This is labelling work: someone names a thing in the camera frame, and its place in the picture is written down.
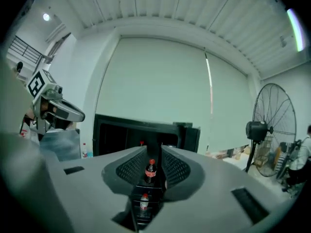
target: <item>person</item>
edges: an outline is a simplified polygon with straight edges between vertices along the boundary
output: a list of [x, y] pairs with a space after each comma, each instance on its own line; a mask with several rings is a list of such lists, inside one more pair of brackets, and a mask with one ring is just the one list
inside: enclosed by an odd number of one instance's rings
[[288, 185], [302, 183], [307, 180], [311, 171], [308, 158], [311, 157], [311, 125], [307, 130], [307, 137], [302, 141], [297, 158], [290, 164], [287, 179]]

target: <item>small bottle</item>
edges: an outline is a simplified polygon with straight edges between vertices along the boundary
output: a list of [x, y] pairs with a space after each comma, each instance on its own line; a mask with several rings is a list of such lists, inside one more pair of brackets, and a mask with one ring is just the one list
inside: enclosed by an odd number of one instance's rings
[[83, 144], [83, 148], [82, 148], [82, 156], [83, 158], [87, 158], [87, 150], [86, 150], [86, 144]]
[[147, 184], [152, 184], [156, 180], [156, 161], [154, 159], [151, 159], [149, 161], [149, 165], [147, 165], [145, 170], [145, 182]]
[[148, 207], [148, 194], [147, 193], [144, 193], [142, 195], [142, 197], [140, 198], [140, 210], [142, 212], [146, 211], [147, 210], [147, 207]]

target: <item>fan guard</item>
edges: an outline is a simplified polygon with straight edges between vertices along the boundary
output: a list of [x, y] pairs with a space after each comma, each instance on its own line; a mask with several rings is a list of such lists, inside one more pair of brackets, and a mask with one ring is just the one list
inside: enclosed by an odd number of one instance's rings
[[252, 140], [246, 171], [254, 156], [254, 164], [261, 175], [275, 175], [281, 143], [296, 140], [295, 110], [282, 87], [269, 83], [261, 89], [256, 99], [253, 121], [246, 125], [246, 134]]

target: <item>curved gray surface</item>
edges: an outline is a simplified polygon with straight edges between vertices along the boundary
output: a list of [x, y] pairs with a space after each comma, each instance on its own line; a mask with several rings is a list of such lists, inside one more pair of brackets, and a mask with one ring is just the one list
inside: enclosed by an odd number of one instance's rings
[[[50, 176], [55, 190], [63, 203], [68, 216], [71, 218], [77, 232], [97, 231], [100, 228], [88, 224], [99, 223], [92, 210], [101, 211], [100, 220], [105, 220], [102, 231], [120, 232], [127, 229], [111, 221], [117, 213], [124, 211], [127, 196], [113, 194], [103, 182], [101, 171], [105, 165], [138, 151], [139, 147], [120, 152], [98, 156], [90, 159], [58, 162], [45, 154], [48, 162]], [[253, 225], [245, 214], [231, 190], [245, 187], [256, 200], [269, 212], [279, 205], [275, 197], [266, 187], [258, 183], [244, 171], [222, 160], [212, 159], [186, 150], [167, 148], [176, 156], [187, 157], [201, 165], [205, 172], [203, 185], [188, 199], [177, 202], [167, 202], [162, 210], [146, 228], [145, 232], [237, 232], [249, 230]], [[65, 175], [63, 169], [83, 166], [84, 170]], [[72, 193], [79, 193], [85, 200], [82, 210], [87, 220], [77, 215]]]

